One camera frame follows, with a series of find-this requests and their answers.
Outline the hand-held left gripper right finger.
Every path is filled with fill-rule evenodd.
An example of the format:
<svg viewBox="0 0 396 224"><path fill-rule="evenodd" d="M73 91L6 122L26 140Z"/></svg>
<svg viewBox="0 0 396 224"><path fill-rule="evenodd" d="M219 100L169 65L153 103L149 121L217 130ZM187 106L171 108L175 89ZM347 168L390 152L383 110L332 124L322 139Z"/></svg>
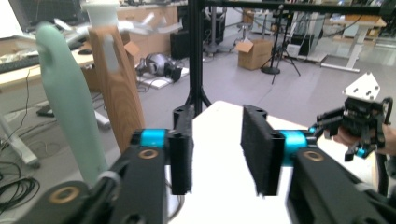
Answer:
<svg viewBox="0 0 396 224"><path fill-rule="evenodd" d="M243 105L240 145L258 195L277 195L283 143L284 138L268 123L265 110Z"/></svg>

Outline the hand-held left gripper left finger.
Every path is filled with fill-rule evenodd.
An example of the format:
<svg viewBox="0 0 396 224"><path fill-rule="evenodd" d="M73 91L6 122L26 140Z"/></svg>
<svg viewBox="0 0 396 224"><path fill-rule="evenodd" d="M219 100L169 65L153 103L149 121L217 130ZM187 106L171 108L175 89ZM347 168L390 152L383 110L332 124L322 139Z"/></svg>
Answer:
<svg viewBox="0 0 396 224"><path fill-rule="evenodd" d="M174 128L168 133L173 195L185 195L192 186L192 120L194 105L174 110Z"/></svg>

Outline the steel scoop with wooden handle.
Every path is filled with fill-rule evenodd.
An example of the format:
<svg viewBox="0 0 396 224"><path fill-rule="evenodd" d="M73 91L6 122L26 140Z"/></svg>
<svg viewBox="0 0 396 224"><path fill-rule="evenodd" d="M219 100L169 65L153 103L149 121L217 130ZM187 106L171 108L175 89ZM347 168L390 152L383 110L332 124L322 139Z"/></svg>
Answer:
<svg viewBox="0 0 396 224"><path fill-rule="evenodd" d="M89 36L106 112L120 153L123 153L131 143L133 132L145 127L134 65L116 26L91 28Z"/></svg>

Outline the whisk with mint green handle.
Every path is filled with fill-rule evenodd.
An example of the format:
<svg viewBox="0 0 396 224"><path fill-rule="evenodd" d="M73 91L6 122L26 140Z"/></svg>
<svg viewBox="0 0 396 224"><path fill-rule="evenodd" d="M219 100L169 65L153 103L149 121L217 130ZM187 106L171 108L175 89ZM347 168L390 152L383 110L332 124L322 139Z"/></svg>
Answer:
<svg viewBox="0 0 396 224"><path fill-rule="evenodd" d="M107 169L92 98L64 36L42 22L36 28L42 84L83 180L96 183Z"/></svg>

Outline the white foam mat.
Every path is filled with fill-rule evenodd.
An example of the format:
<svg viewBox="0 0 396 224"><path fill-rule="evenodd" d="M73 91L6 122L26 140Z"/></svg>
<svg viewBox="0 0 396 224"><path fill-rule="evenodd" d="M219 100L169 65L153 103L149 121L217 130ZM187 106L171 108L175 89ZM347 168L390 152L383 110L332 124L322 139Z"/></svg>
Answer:
<svg viewBox="0 0 396 224"><path fill-rule="evenodd" d="M381 216L342 166L316 147L259 196L240 146L243 108L218 101L193 121L192 193L171 224L370 224Z"/></svg>

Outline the white foam board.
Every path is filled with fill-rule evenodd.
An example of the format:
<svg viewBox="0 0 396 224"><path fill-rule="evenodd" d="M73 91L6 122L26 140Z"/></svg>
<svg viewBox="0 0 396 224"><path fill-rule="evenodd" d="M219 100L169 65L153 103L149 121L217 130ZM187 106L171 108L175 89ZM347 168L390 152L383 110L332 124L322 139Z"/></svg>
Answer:
<svg viewBox="0 0 396 224"><path fill-rule="evenodd" d="M157 76L145 70L136 69L135 71L137 74L137 81L139 84L143 84L147 87L151 87L156 90L162 89L174 83L174 80L170 77Z"/></svg>

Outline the white desk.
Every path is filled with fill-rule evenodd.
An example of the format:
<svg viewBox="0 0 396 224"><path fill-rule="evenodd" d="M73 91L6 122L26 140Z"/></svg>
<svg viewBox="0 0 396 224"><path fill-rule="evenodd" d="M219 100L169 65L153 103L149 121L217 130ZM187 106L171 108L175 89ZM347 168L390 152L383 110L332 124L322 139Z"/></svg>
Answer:
<svg viewBox="0 0 396 224"><path fill-rule="evenodd" d="M351 44L351 47L349 48L349 53L347 55L348 61L346 65L342 66L331 63L321 63L320 66L325 68L352 72L352 73L359 73L360 71L358 68L355 68L354 65L359 58L359 54L362 51L362 47L364 45L364 40L365 37L367 36L368 30L372 28L383 28L387 25L379 16L377 16L376 21L374 20L367 21L363 18L362 15L357 16L353 21L349 21L345 19L338 19L338 20L330 19L330 24L344 25L346 29L350 28L351 26L357 25L358 29L356 34L354 35L354 39Z"/></svg>

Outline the black tripod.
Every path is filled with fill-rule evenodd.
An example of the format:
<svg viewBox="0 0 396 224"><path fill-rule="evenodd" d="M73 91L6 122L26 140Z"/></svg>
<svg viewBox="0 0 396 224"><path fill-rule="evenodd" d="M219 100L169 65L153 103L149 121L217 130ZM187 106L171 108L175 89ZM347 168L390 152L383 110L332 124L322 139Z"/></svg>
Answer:
<svg viewBox="0 0 396 224"><path fill-rule="evenodd" d="M281 4L277 8L275 15L276 15L276 32L275 32L274 44L271 50L271 57L261 67L262 73L272 76L272 81L271 81L272 84L275 83L276 77L280 74L279 64L281 61L285 61L286 63L291 64L294 70L297 72L297 75L298 76L301 75L294 60L284 58L284 55L290 56L289 53L287 52L287 47L285 46L289 24L286 23L284 32L281 32L281 27L282 27L283 18L286 18L287 21L290 20L289 13L285 12L284 5Z"/></svg>

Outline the grey and black bag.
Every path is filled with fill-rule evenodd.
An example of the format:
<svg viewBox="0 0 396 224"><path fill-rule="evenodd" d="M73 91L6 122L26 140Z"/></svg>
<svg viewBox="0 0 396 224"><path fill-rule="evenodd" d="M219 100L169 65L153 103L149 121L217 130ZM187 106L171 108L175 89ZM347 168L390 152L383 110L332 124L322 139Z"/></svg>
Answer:
<svg viewBox="0 0 396 224"><path fill-rule="evenodd" d="M167 55L151 53L146 58L140 59L135 70L140 77L149 73L156 77L166 77L173 82L177 82L181 78L182 67L177 66L176 62Z"/></svg>

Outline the small cardboard box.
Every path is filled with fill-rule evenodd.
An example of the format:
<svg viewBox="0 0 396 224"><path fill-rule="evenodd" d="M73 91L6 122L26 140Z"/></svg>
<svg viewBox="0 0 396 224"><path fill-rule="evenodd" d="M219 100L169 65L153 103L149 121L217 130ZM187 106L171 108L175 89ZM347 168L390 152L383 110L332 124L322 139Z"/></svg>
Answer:
<svg viewBox="0 0 396 224"><path fill-rule="evenodd" d="M254 39L239 42L235 49L238 51L237 65L253 71L261 68L271 57L273 43L265 39Z"/></svg>

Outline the black metal stand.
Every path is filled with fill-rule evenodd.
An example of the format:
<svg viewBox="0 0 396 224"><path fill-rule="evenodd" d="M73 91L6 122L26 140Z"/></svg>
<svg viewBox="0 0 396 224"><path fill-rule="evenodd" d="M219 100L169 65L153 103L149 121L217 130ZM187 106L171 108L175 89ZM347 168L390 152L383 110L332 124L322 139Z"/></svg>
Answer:
<svg viewBox="0 0 396 224"><path fill-rule="evenodd" d="M252 2L237 0L188 0L190 41L190 91L186 105L194 105L195 115L203 112L203 105L211 106L203 86L203 11L205 7L241 7L260 9L285 9L288 11L340 13L385 16L396 13L396 0L385 0L380 7L332 6L306 3L280 3L274 1Z"/></svg>

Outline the black speaker box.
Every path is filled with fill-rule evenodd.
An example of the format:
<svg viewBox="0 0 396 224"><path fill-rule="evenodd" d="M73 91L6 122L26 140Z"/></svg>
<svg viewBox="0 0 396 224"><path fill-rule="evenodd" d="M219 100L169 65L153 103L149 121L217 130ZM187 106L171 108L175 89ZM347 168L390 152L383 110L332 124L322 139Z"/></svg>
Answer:
<svg viewBox="0 0 396 224"><path fill-rule="evenodd" d="M176 60L190 55L189 32L182 31L170 34L171 57Z"/></svg>

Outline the large cardboard box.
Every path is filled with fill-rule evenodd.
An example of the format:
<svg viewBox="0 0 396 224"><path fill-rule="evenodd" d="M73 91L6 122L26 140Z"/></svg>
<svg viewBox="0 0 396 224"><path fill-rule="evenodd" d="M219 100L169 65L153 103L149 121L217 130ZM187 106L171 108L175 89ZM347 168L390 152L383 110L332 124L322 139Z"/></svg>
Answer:
<svg viewBox="0 0 396 224"><path fill-rule="evenodd" d="M140 50L140 48L133 41L129 41L127 44L125 44L124 48L132 56L137 55Z"/></svg>

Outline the black flat box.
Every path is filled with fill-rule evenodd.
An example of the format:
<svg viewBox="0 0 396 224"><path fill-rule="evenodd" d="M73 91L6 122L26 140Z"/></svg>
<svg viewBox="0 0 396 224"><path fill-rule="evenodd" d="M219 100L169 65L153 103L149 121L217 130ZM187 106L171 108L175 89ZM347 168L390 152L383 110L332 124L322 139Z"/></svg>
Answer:
<svg viewBox="0 0 396 224"><path fill-rule="evenodd" d="M36 111L36 114L39 117L48 117L48 118L53 118L54 117L54 114L53 114L53 111L52 111L50 105L42 106L40 109L38 109Z"/></svg>

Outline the white metal stand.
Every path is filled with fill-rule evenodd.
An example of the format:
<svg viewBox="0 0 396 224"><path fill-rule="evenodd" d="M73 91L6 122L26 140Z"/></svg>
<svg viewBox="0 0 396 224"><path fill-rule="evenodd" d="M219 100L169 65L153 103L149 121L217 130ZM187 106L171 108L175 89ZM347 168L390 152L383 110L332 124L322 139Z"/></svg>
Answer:
<svg viewBox="0 0 396 224"><path fill-rule="evenodd" d="M94 112L90 116L89 124L83 128L80 126L80 133L73 132L69 128L62 126L64 136L72 150L78 167L82 172L102 172L108 168L103 147L99 141L99 133L95 127L94 120L97 120L100 125L109 127L109 119L103 115ZM33 151L26 146L22 140L12 131L5 120L4 116L0 113L0 126L5 132L6 141L14 151L21 156L21 159L27 165L38 165L38 158Z"/></svg>

